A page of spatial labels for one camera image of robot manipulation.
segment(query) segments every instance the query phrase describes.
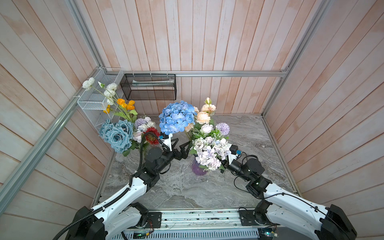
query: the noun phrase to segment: vase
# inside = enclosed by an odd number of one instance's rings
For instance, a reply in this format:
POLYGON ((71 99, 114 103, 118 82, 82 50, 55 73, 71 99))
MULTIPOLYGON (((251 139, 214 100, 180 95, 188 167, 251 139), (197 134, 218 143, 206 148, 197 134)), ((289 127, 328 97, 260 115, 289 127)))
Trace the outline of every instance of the vase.
POLYGON ((192 162, 192 172, 194 172, 198 176, 206 175, 208 171, 204 171, 204 168, 199 167, 200 164, 196 161, 196 157, 192 162))

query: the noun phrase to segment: red flower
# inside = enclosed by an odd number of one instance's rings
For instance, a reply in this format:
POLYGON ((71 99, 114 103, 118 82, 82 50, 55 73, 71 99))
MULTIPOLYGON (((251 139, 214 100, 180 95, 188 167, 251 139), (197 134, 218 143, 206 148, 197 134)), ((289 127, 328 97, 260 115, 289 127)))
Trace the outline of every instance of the red flower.
MULTIPOLYGON (((154 134, 156 134, 157 137, 160 136, 160 133, 154 127, 148 128, 145 133, 147 133, 147 132, 153 132, 154 134)), ((159 144, 159 141, 153 135, 151 135, 151 134, 148 134, 147 136, 145 136, 145 139, 147 140, 147 142, 149 142, 152 145, 159 144)))

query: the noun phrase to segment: gray marble surface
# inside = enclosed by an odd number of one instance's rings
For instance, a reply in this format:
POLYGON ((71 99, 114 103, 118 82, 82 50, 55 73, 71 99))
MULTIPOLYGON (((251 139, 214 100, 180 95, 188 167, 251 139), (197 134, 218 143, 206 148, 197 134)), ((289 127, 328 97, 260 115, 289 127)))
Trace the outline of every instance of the gray marble surface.
MULTIPOLYGON (((158 126, 158 117, 151 118, 158 126)), ((230 143, 239 146, 239 150, 247 154, 258 156, 265 168, 264 177, 292 191, 259 115, 214 115, 213 118, 216 123, 226 122, 230 126, 230 143)), ((174 134, 174 137, 179 138, 178 145, 187 142, 183 132, 174 134)), ((148 209, 237 208, 257 205, 258 199, 235 188, 235 176, 228 170, 224 174, 216 170, 204 176, 196 176, 191 170, 193 160, 193 156, 181 161, 173 160, 169 172, 161 175, 157 184, 137 201, 148 209)), ((137 149, 127 157, 116 154, 100 201, 126 185, 138 164, 137 149)), ((245 189, 245 185, 242 179, 236 179, 237 187, 245 189)))

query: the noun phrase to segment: yellow flower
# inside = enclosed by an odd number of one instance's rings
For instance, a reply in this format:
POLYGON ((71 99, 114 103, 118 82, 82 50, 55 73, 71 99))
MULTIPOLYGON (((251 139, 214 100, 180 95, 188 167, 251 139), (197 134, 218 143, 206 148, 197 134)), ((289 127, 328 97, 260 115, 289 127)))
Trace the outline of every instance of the yellow flower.
POLYGON ((108 105, 108 106, 107 106, 107 109, 104 110, 103 113, 109 113, 109 112, 111 111, 110 107, 111 107, 111 105, 108 105))
POLYGON ((133 110, 133 109, 135 109, 135 106, 133 106, 133 105, 127 105, 127 110, 133 110))
POLYGON ((125 103, 125 100, 122 98, 119 98, 117 102, 119 105, 122 105, 123 103, 125 103))

